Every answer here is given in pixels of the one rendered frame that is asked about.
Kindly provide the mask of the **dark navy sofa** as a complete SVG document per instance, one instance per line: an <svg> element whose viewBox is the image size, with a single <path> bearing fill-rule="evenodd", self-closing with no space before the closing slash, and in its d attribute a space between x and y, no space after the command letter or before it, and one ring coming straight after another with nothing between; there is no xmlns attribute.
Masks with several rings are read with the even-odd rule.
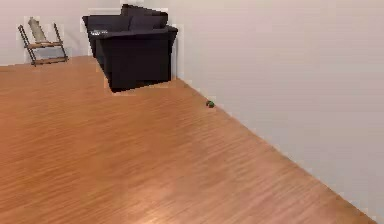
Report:
<svg viewBox="0 0 384 224"><path fill-rule="evenodd" d="M166 12L124 4L118 15L88 15L83 22L111 91L171 80L178 29L168 24Z"/></svg>

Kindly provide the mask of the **wooden ladder shelf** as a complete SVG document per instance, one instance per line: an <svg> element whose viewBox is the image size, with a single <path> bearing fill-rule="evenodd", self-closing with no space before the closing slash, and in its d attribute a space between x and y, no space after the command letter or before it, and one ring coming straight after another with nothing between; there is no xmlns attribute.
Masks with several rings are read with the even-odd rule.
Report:
<svg viewBox="0 0 384 224"><path fill-rule="evenodd" d="M22 25L18 26L18 31L23 40L24 48L27 50L29 57L31 59L31 62L30 62L31 65L37 66L37 65L44 65L44 64L53 64L53 63L59 63L59 62L66 62L68 60L68 55L66 54L66 51L64 49L63 41L60 37L57 25L53 24L53 28L55 30L56 37L57 37L56 41L45 42L45 43L31 43L27 37L24 27ZM37 49L54 48L54 47L61 48L62 56L38 59L35 55L35 50Z"/></svg>

